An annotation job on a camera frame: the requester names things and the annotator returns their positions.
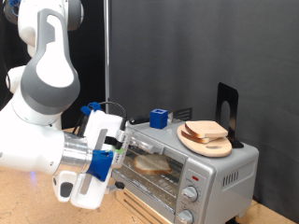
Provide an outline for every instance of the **metal pole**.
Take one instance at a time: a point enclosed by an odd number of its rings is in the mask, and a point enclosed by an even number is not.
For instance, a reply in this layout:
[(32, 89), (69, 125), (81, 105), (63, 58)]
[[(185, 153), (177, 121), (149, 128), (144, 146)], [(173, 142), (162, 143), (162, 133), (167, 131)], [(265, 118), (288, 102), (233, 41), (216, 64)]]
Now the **metal pole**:
[[(105, 88), (106, 101), (110, 101), (110, 0), (104, 0), (104, 22), (105, 22)], [(106, 113), (109, 113), (109, 106), (106, 105)]]

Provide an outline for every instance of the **toaster oven handle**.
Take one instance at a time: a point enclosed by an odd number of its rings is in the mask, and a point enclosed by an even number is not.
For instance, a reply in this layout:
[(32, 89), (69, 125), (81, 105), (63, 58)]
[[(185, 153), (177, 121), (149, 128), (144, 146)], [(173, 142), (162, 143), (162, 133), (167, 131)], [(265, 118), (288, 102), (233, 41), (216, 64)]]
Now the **toaster oven handle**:
[(161, 150), (159, 148), (151, 146), (148, 143), (142, 142), (142, 141), (136, 139), (135, 137), (131, 138), (130, 145), (132, 147), (139, 147), (140, 149), (148, 152), (149, 154), (153, 154), (153, 153), (161, 154)]

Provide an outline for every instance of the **blue gripper part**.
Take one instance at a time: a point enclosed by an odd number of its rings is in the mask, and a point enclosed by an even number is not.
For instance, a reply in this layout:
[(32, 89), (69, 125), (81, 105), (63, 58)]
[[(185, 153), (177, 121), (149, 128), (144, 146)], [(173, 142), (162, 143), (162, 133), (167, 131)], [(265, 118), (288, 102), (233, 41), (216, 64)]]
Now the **blue gripper part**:
[(89, 107), (87, 107), (86, 105), (81, 108), (81, 111), (83, 112), (83, 114), (85, 114), (88, 117), (92, 113), (91, 109)]
[(105, 182), (108, 171), (113, 161), (113, 152), (94, 150), (93, 151), (93, 160), (90, 165), (87, 174), (93, 175), (98, 178), (100, 181)]
[(94, 112), (97, 110), (101, 110), (101, 106), (96, 102), (88, 104), (88, 107), (91, 107), (94, 110)]
[(9, 0), (9, 4), (14, 7), (19, 6), (20, 3), (21, 3), (21, 0)]

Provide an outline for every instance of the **toast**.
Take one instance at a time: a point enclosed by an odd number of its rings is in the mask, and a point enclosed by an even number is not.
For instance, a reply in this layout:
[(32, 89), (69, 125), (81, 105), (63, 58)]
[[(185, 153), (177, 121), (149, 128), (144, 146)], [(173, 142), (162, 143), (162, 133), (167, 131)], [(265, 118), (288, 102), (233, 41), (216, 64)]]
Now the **toast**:
[(185, 127), (191, 135), (197, 138), (226, 137), (228, 132), (215, 121), (187, 121)]
[(157, 154), (136, 156), (135, 170), (142, 175), (168, 175), (172, 172), (167, 157)]
[(195, 137), (191, 133), (188, 132), (188, 130), (186, 129), (185, 126), (183, 126), (181, 129), (181, 135), (184, 136), (185, 138), (192, 140), (193, 142), (203, 143), (203, 144), (206, 144), (206, 143), (209, 143), (211, 141), (218, 139), (218, 137), (206, 137), (206, 138)]

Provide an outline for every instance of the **control knob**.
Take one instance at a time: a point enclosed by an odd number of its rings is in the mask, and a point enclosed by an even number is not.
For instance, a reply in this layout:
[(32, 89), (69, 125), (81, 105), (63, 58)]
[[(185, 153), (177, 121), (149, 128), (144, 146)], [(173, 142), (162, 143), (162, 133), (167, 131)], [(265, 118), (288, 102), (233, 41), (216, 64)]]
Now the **control knob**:
[(193, 215), (189, 210), (184, 210), (178, 213), (178, 221), (180, 221), (181, 224), (192, 224)]
[(187, 187), (181, 192), (181, 195), (190, 203), (194, 203), (198, 197), (197, 191), (194, 187)]

